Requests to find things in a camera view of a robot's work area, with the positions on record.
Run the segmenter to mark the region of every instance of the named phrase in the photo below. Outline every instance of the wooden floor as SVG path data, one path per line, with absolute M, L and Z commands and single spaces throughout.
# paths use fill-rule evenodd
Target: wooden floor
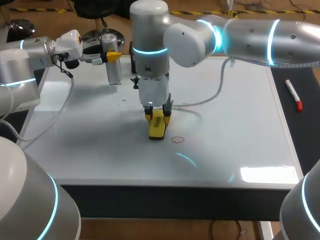
M 265 6 L 272 10 L 296 10 L 288 0 L 267 0 Z M 319 0 L 293 0 L 304 10 L 320 10 Z M 166 0 L 171 11 L 220 11 L 225 9 L 225 0 Z M 16 0 L 9 5 L 11 8 L 69 8 L 66 0 L 35 1 Z M 234 10 L 243 10 L 235 5 Z M 79 18 L 73 12 L 19 12 L 11 13 L 13 19 L 23 18 L 35 24 L 35 37 L 49 36 L 56 39 L 72 29 L 81 35 L 95 29 L 95 21 Z M 196 19 L 197 16 L 182 16 Z M 283 19 L 302 21 L 302 14 L 241 14 L 240 19 Z M 131 41 L 131 23 L 119 16 L 109 16 L 105 20 L 109 28 L 120 31 L 126 40 L 122 50 L 128 54 Z M 307 14 L 306 22 L 320 25 L 320 14 Z M 320 71 L 314 70 L 320 80 Z M 258 240 L 254 231 L 254 223 L 241 221 L 242 235 L 240 240 Z M 170 219 L 83 219 L 80 238 L 82 240 L 208 240 L 209 220 L 170 220 Z M 274 233 L 280 230 L 279 223 L 272 223 Z M 238 228 L 234 221 L 216 221 L 213 226 L 215 240 L 236 240 Z

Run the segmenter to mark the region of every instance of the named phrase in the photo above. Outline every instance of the black mat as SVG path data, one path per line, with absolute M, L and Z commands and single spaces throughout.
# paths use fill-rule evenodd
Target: black mat
M 37 81 L 42 72 L 35 72 Z M 272 69 L 285 118 L 305 175 L 320 159 L 320 87 L 312 69 Z M 298 113 L 285 80 L 290 79 L 303 103 Z M 8 116 L 17 130 L 26 112 Z M 0 136 L 15 141 L 0 127 Z M 194 187 L 81 186 L 63 188 L 77 203 L 82 217 L 174 218 L 278 221 L 287 190 Z

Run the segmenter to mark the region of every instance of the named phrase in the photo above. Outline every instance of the yellow object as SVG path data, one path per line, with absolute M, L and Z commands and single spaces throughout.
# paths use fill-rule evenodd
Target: yellow object
M 149 125 L 149 139 L 162 140 L 165 137 L 166 122 L 162 109 L 153 110 L 152 119 Z
M 148 123 L 150 124 L 151 122 L 151 115 L 145 114 L 145 119 L 148 121 Z
M 120 58 L 121 55 L 122 54 L 120 52 L 109 51 L 109 52 L 106 53 L 106 58 L 108 59 L 108 62 L 114 62 L 118 58 Z
M 165 116 L 164 117 L 164 122 L 165 122 L 165 125 L 169 125 L 169 122 L 170 122 L 170 116 Z

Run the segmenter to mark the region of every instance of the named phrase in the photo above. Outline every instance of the metal stand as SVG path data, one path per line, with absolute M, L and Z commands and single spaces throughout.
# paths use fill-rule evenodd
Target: metal stand
M 35 25 L 26 19 L 14 19 L 11 20 L 9 12 L 6 6 L 1 6 L 1 13 L 4 18 L 4 22 L 8 27 L 7 39 L 6 41 L 14 42 L 22 39 L 27 39 L 34 34 Z
M 14 19 L 8 26 L 7 42 L 20 41 L 30 38 L 36 31 L 35 25 L 26 19 Z
M 0 45 L 7 42 L 9 28 L 5 23 L 0 24 Z
M 95 20 L 96 29 L 87 32 L 82 36 L 82 40 L 85 43 L 91 43 L 94 41 L 100 41 L 102 35 L 113 34 L 116 36 L 116 41 L 118 44 L 118 49 L 121 50 L 125 46 L 125 37 L 123 34 L 115 29 L 103 27 L 102 21 L 100 19 Z

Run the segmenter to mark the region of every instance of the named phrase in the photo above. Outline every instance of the red marker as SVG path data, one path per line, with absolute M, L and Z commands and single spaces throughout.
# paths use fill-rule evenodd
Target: red marker
M 296 90 L 294 89 L 294 86 L 292 86 L 292 84 L 291 84 L 291 82 L 290 82 L 289 79 L 287 79 L 287 80 L 285 81 L 285 84 L 287 85 L 290 93 L 292 94 L 292 96 L 293 96 L 293 98 L 294 98 L 294 100 L 295 100 L 295 102 L 296 102 L 296 109 L 297 109 L 297 111 L 298 111 L 298 112 L 302 112 L 302 101 L 300 101 L 300 98 L 299 98 Z

